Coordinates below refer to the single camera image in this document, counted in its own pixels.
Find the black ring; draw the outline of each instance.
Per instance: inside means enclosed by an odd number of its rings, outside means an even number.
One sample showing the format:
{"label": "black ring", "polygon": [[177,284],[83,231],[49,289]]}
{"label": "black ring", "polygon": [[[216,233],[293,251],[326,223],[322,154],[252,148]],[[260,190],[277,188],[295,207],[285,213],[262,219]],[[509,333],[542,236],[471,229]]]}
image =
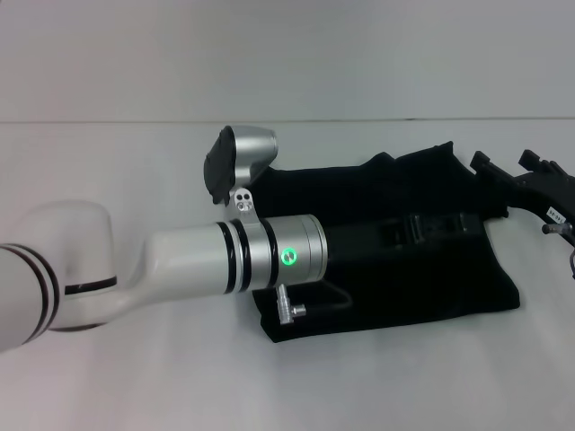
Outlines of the black ring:
{"label": "black ring", "polygon": [[66,286],[66,295],[85,294],[86,292],[93,292],[94,290],[105,289],[118,284],[118,278],[106,278],[105,280],[93,281],[92,283],[83,283],[82,285]]}
{"label": "black ring", "polygon": [[227,227],[227,224],[223,222],[217,222],[217,225],[224,234],[224,241],[226,242],[227,248],[227,286],[224,292],[225,295],[231,293],[235,286],[235,273],[237,272],[237,269],[235,267],[234,238],[232,238],[232,233],[230,232],[230,228]]}
{"label": "black ring", "polygon": [[11,251],[16,256],[21,258],[24,262],[26,262],[28,266],[31,268],[31,270],[34,272],[36,278],[38,279],[38,282],[40,283],[40,290],[42,292],[42,312],[40,313],[40,320],[38,321],[38,325],[36,325],[36,328],[34,329],[32,334],[28,337],[28,339],[23,342],[23,344],[26,344],[36,336],[36,334],[44,324],[44,321],[46,320],[46,315],[48,314],[48,287],[46,286],[46,280],[44,279],[44,276],[42,276],[41,271],[39,270],[38,266],[33,262],[32,259],[30,259],[21,251],[11,249],[10,247],[5,247],[4,245],[0,245],[0,249]]}
{"label": "black ring", "polygon": [[21,244],[8,244],[8,245],[11,245],[13,247],[19,247],[23,250],[26,250],[32,256],[34,256],[37,260],[39,260],[40,263],[42,265],[44,265],[44,268],[46,269],[46,271],[48,272],[48,276],[50,277],[50,281],[52,282],[52,287],[54,288],[54,308],[52,308],[52,315],[50,316],[50,318],[48,320],[48,324],[46,325],[46,328],[44,328],[44,330],[40,334],[38,334],[38,336],[40,336],[50,327],[50,325],[52,324],[52,322],[56,318],[56,314],[58,313],[58,308],[60,306],[60,284],[58,283],[58,278],[56,277],[56,273],[54,272],[54,269],[52,269],[52,267],[50,266],[48,261],[45,260],[41,254],[38,254],[38,252],[26,247],[25,245],[21,245]]}
{"label": "black ring", "polygon": [[274,287],[278,281],[279,273],[279,260],[278,260],[278,240],[276,239],[276,234],[273,232],[273,228],[268,220],[262,218],[260,220],[263,229],[268,235],[268,241],[270,242],[271,250],[271,272],[270,272],[270,282],[267,288]]}
{"label": "black ring", "polygon": [[240,238],[240,245],[242,246],[243,254],[243,278],[240,292],[244,292],[252,282],[252,255],[250,254],[250,243],[248,242],[248,235],[243,229],[243,224],[238,219],[230,222],[235,230],[237,236]]}

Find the cable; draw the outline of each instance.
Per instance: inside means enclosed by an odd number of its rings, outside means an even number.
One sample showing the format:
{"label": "cable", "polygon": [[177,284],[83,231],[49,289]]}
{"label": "cable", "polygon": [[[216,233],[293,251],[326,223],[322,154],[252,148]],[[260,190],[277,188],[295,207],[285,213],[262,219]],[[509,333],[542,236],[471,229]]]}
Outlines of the cable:
{"label": "cable", "polygon": [[575,278],[575,249],[573,249],[573,253],[569,256],[569,263],[571,264],[571,272],[573,273],[573,278]]}
{"label": "cable", "polygon": [[336,286],[332,282],[327,280],[322,280],[321,283],[339,295],[343,301],[338,303],[327,303],[324,305],[317,305],[317,306],[306,306],[306,311],[308,316],[317,316],[322,314],[331,314],[334,312],[342,312],[344,310],[348,310],[353,305],[353,298],[346,290],[342,289],[339,286]]}

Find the black fabric bag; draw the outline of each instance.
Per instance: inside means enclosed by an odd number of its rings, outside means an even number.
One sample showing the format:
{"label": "black fabric bag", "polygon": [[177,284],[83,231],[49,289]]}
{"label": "black fabric bag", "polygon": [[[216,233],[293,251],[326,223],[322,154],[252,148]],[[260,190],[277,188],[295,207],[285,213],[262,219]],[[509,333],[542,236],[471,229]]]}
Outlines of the black fabric bag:
{"label": "black fabric bag", "polygon": [[[409,214],[465,212],[483,221],[507,216],[505,203],[483,188],[453,155],[453,143],[394,159],[381,153],[347,168],[277,171],[251,185],[259,217],[312,214],[324,227]],[[346,290],[349,309],[280,326],[274,290],[255,291],[261,326],[274,342],[311,335],[440,321],[519,307],[519,293],[493,254],[487,234],[442,248],[425,259],[329,269],[325,279]],[[292,303],[340,298],[322,283],[290,286]]]}

